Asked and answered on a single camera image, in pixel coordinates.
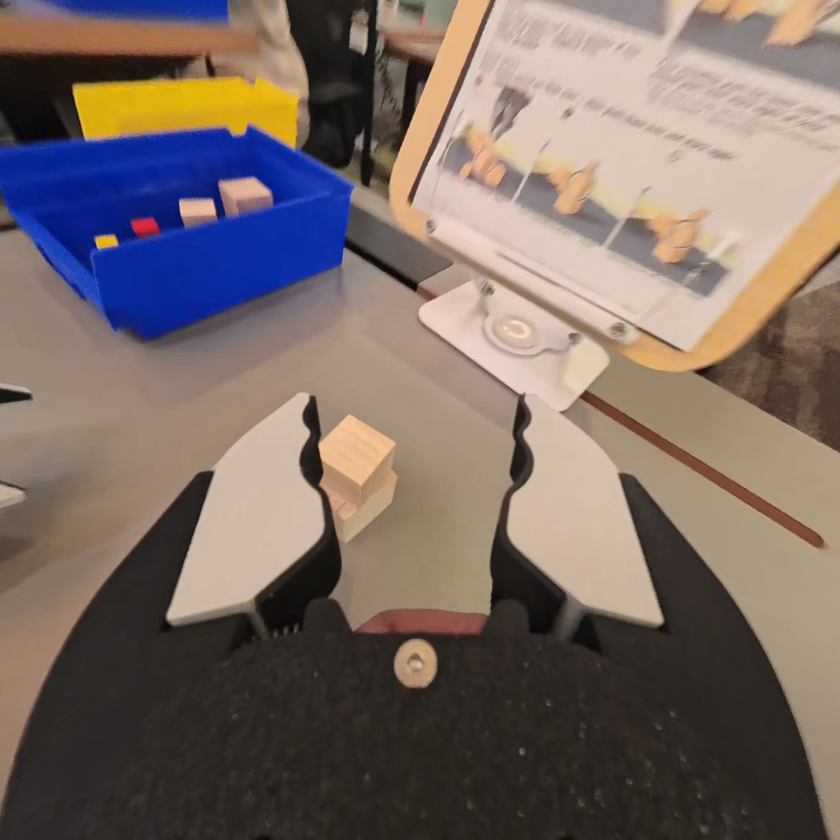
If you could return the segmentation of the white instruction sheet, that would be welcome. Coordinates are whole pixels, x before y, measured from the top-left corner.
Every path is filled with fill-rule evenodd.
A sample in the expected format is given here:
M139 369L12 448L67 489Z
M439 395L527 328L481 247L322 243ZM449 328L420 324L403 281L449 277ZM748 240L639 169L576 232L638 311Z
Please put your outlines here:
M738 343L838 247L838 2L464 2L437 60L414 226L628 343Z

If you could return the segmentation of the wooden display board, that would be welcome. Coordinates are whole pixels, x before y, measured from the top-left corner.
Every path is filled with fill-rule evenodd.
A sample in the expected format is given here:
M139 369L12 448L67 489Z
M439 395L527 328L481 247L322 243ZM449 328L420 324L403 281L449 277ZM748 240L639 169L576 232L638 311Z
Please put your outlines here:
M525 299L544 308L600 344L629 360L655 371L686 372L705 369L734 354L792 300L804 299L820 289L816 276L838 257L839 186L834 184L826 198L805 218L784 243L777 248L768 268L762 268L749 280L728 309L711 325L710 333L701 339L697 350L673 349L655 338L648 329L633 342L615 338L591 323L591 318L578 318L569 303L562 303L559 288L549 289L549 281L527 269L519 279L511 269L494 268L489 256L476 251L478 234L467 227L462 245L452 238L443 238L444 223L439 211L426 212L413 206L422 170L430 162L433 142L443 135L449 104L455 99L456 82L466 75L469 60L477 44L494 2L458 2L454 15L442 36L429 79L419 98L415 113L406 129L390 181L390 202L398 227L420 244L441 256L477 270L482 276L499 282Z

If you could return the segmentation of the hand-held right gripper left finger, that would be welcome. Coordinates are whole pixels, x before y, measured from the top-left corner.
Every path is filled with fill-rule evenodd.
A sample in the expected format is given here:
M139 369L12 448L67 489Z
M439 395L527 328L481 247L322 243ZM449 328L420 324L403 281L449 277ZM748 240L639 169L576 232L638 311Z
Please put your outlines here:
M256 631L290 631L310 602L331 595L342 563L320 487L320 437L316 398L300 392L216 462L170 626L244 616Z

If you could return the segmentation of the blue plastic bin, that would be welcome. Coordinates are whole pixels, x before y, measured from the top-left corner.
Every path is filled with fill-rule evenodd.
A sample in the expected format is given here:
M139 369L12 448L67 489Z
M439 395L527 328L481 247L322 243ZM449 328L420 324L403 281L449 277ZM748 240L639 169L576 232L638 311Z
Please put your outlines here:
M254 176L274 205L226 217L217 182ZM17 226L115 330L145 340L340 266L354 186L250 127L15 145L1 184ZM178 202L212 197L217 221L186 228ZM130 219L161 233L136 238ZM117 248L97 250L96 235Z

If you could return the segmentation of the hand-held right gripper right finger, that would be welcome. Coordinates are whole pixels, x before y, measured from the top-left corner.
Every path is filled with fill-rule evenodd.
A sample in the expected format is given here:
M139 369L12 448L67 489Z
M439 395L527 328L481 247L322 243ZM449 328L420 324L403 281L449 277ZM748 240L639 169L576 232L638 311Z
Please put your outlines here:
M665 616L622 474L533 394L513 421L511 485L490 550L490 604L517 602L534 634L577 634L597 616L655 631Z

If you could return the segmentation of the large wooden cube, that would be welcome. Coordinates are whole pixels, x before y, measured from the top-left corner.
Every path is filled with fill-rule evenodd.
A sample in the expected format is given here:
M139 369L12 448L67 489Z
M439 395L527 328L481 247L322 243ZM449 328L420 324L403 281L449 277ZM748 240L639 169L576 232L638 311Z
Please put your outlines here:
M226 217L251 214L274 205L272 191L254 176L220 180L217 187Z
M323 481L321 487L329 499L334 529L342 544L351 542L391 505L396 481L395 471L389 470L381 485L360 506L343 498Z

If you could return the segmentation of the yellow plastic bin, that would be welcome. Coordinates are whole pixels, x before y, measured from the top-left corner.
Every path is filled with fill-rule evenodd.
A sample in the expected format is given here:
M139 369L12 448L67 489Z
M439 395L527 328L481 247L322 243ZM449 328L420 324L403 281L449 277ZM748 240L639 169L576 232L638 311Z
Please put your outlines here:
M85 140L208 129L242 135L253 127L298 144L298 98L260 78L77 83L72 95Z

